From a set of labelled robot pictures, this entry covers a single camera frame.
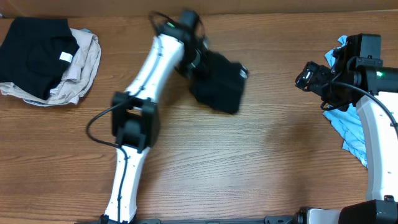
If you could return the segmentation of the black t-shirt with logo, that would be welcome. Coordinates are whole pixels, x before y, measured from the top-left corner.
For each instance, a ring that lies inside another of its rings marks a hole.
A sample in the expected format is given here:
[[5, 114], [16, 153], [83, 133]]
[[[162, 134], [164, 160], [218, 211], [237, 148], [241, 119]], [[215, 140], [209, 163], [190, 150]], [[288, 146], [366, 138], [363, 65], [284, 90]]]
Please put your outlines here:
[[239, 110], [248, 69], [218, 52], [207, 51], [193, 72], [190, 92], [197, 102], [228, 114]]

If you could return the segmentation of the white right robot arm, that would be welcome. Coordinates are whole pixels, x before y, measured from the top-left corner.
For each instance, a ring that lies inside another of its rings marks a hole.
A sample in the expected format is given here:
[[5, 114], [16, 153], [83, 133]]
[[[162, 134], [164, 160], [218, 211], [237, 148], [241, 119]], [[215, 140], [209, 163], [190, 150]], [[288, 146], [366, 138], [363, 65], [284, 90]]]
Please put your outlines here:
[[381, 36], [341, 36], [329, 66], [307, 62], [297, 88], [320, 96], [324, 111], [356, 108], [368, 167], [366, 201], [341, 210], [302, 207], [284, 223], [397, 223], [397, 69], [381, 59]]

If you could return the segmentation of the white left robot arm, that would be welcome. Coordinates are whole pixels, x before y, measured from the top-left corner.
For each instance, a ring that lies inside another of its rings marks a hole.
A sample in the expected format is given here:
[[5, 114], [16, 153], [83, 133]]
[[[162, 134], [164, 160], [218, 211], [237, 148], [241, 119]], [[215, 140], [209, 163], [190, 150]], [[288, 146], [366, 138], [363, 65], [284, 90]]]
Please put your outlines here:
[[137, 77], [124, 92], [113, 96], [111, 131], [115, 137], [116, 171], [111, 198], [101, 223], [131, 223], [137, 212], [137, 190], [144, 161], [159, 136], [158, 102], [173, 71], [185, 78], [205, 70], [205, 35], [196, 33], [202, 24], [192, 10], [179, 20], [166, 17], [152, 23], [152, 47]]

